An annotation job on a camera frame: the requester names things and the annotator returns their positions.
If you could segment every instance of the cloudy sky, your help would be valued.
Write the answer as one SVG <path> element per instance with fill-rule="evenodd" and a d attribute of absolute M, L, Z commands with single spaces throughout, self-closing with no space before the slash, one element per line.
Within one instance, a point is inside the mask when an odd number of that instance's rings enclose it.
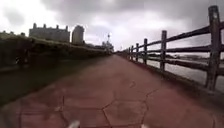
<path fill-rule="evenodd" d="M 0 0 L 0 31 L 25 32 L 37 26 L 85 27 L 87 43 L 101 44 L 111 34 L 116 50 L 135 43 L 159 40 L 208 25 L 208 7 L 219 5 L 224 19 L 224 0 Z M 170 43 L 169 47 L 202 45 L 209 36 Z"/>

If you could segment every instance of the building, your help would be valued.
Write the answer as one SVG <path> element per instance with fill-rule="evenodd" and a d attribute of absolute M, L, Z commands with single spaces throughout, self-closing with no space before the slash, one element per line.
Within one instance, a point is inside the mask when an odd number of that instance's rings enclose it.
<path fill-rule="evenodd" d="M 72 43 L 74 44 L 84 44 L 83 40 L 84 28 L 82 26 L 76 26 L 72 32 Z"/>
<path fill-rule="evenodd" d="M 29 36 L 58 42 L 70 42 L 68 26 L 65 29 L 59 29 L 58 25 L 56 28 L 47 28 L 46 24 L 43 27 L 37 27 L 34 23 L 33 28 L 29 30 Z"/>

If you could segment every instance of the hedge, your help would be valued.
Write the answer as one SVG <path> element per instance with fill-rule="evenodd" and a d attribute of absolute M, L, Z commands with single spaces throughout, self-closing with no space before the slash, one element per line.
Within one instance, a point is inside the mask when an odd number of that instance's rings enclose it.
<path fill-rule="evenodd" d="M 64 59 L 88 59 L 109 55 L 107 51 L 91 49 L 85 46 L 74 46 L 70 43 L 59 43 L 23 36 L 0 37 L 0 67 L 18 64 L 54 65 Z"/>

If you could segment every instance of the paved path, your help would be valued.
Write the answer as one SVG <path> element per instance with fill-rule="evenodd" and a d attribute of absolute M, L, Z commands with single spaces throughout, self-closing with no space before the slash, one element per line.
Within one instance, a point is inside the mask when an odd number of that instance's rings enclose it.
<path fill-rule="evenodd" d="M 0 127 L 66 128 L 79 120 L 81 128 L 224 128 L 221 113 L 177 87 L 112 56 L 6 105 Z"/>

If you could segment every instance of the wooden railing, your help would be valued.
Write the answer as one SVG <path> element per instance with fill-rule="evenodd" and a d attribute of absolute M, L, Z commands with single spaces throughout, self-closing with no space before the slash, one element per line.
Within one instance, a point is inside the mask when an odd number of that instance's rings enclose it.
<path fill-rule="evenodd" d="M 144 39 L 144 44 L 136 44 L 136 47 L 132 46 L 126 51 L 131 60 L 138 62 L 139 58 L 143 59 L 143 63 L 147 64 L 147 60 L 160 62 L 160 70 L 165 72 L 165 64 L 179 65 L 187 68 L 202 70 L 207 72 L 205 87 L 209 90 L 214 90 L 216 85 L 216 80 L 219 75 L 224 76 L 224 68 L 219 68 L 220 55 L 224 51 L 224 45 L 221 40 L 221 30 L 224 29 L 224 22 L 220 22 L 219 9 L 217 6 L 209 7 L 209 23 L 210 25 L 198 30 L 194 30 L 187 33 L 182 33 L 177 36 L 167 38 L 167 31 L 162 31 L 161 40 L 148 43 L 147 39 Z M 211 34 L 211 45 L 200 46 L 200 47 L 188 47 L 188 48 L 173 48 L 167 49 L 167 43 L 189 38 L 193 36 L 199 36 L 204 34 Z M 161 44 L 161 49 L 159 50 L 148 50 L 149 46 Z M 159 58 L 150 57 L 149 53 L 160 53 Z M 180 60 L 166 59 L 166 53 L 210 53 L 209 62 L 207 64 L 193 63 Z"/>

